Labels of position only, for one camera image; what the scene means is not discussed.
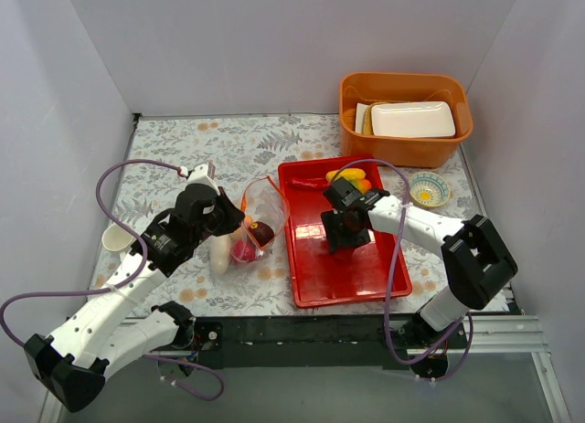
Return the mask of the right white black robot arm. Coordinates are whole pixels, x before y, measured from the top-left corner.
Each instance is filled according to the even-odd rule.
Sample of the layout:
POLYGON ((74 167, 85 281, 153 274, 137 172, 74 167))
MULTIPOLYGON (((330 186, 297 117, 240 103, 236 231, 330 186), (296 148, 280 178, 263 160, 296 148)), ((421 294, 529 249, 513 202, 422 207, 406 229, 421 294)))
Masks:
POLYGON ((516 275, 518 266, 492 221, 436 215, 406 205, 386 190, 359 191, 338 178, 324 190, 332 209, 321 215, 329 249, 357 249, 377 231, 401 235, 444 263, 448 286, 426 302, 399 331, 424 347, 438 345, 468 311, 482 310, 516 275))

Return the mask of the yellow corn toy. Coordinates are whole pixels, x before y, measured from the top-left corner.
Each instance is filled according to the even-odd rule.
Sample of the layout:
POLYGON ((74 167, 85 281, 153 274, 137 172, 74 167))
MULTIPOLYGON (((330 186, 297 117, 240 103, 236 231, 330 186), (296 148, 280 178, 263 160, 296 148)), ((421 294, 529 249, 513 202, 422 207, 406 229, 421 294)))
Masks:
POLYGON ((361 181, 366 178, 366 173, 360 168, 349 167, 340 170, 333 170, 325 175, 325 179, 329 183, 332 183, 339 178, 344 178, 347 181, 361 181))

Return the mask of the clear zip top bag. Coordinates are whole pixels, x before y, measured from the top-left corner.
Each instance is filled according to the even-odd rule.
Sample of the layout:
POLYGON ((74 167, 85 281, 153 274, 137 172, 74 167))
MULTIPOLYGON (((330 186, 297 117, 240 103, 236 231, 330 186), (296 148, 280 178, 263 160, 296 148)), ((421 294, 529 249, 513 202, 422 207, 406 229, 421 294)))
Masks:
POLYGON ((254 179, 244 189, 240 199, 239 209, 245 216, 252 217, 254 221, 261 221, 268 224, 274 231, 272 242, 264 247, 260 247, 249 230, 244 227, 243 222, 241 223, 241 239, 252 242, 257 250, 257 259, 251 263, 237 263, 231 258, 233 264, 244 266, 255 263, 269 255, 275 239, 281 234, 288 221, 290 206, 283 191, 276 182, 270 176, 264 176, 254 179))

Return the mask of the red apple toy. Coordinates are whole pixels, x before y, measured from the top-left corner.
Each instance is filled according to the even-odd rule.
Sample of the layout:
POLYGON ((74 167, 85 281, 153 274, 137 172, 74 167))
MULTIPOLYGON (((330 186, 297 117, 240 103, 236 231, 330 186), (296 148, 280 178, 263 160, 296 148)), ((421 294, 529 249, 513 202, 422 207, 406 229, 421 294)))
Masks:
POLYGON ((237 263, 251 263, 257 259, 257 250, 252 242, 241 239, 234 243, 230 255, 237 263))

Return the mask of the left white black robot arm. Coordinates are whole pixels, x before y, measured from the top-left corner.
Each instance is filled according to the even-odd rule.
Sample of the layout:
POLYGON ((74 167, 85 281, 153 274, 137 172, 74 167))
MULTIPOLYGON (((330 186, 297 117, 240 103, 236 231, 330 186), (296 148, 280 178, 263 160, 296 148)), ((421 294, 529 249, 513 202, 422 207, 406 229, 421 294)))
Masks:
POLYGON ((123 326, 129 313, 162 285, 209 237, 235 231, 243 213, 225 191, 208 180, 192 183, 175 205, 157 215, 122 263, 65 323, 48 336, 34 334, 24 345, 35 377, 70 412, 89 405, 106 380, 156 348, 186 349, 195 337, 195 318, 169 301, 146 318, 123 326))

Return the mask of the green orange mango toy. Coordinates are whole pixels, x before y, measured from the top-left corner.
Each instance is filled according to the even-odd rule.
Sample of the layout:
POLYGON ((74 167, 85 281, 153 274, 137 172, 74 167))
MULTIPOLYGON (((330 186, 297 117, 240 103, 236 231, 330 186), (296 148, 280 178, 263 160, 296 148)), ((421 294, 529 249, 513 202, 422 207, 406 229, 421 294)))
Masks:
POLYGON ((366 178, 353 179, 350 184, 363 194, 372 188, 372 184, 366 178))

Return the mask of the dark purple fruit toy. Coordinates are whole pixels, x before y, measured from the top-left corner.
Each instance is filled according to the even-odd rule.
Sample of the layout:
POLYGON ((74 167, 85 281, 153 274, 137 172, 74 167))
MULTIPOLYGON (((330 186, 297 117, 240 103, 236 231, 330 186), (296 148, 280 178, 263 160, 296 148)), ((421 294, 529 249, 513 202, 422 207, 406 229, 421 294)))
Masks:
POLYGON ((273 229, 261 221, 252 222, 248 230, 260 247, 268 245, 274 238, 273 229))

